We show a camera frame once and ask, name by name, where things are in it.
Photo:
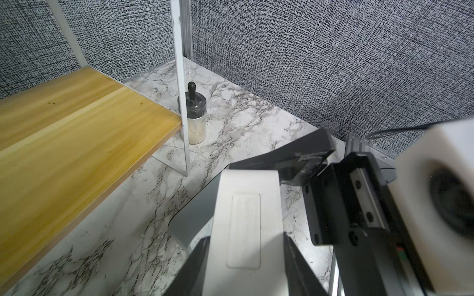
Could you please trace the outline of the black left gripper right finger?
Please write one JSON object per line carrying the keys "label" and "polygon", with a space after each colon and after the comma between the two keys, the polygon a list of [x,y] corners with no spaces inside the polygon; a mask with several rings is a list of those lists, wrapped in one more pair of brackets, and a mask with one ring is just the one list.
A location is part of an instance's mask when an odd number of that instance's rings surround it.
{"label": "black left gripper right finger", "polygon": [[283,233],[285,272],[289,296],[327,296],[316,275],[307,264],[295,242]]}

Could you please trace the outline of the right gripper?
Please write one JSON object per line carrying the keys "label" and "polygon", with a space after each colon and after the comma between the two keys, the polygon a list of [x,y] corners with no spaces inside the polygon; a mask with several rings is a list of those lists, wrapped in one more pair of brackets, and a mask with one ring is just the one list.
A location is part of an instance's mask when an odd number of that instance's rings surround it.
{"label": "right gripper", "polygon": [[433,285],[376,158],[353,152],[328,164],[335,150],[330,132],[318,129],[228,168],[276,170],[281,184],[302,186],[312,242],[332,246],[346,295],[431,295]]}

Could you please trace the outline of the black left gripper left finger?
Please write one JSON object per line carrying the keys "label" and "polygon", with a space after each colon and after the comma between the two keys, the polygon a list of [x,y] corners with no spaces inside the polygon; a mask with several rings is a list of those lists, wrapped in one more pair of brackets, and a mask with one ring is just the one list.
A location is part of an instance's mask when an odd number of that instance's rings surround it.
{"label": "black left gripper left finger", "polygon": [[201,296],[211,238],[200,239],[164,296]]}

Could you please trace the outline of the white square alarm clock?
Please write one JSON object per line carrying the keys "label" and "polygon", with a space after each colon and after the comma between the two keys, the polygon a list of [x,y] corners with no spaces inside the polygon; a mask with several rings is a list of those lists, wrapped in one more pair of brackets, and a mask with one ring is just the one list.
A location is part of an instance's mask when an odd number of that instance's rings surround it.
{"label": "white square alarm clock", "polygon": [[202,296],[287,296],[280,180],[224,169],[170,221],[190,256],[211,238]]}

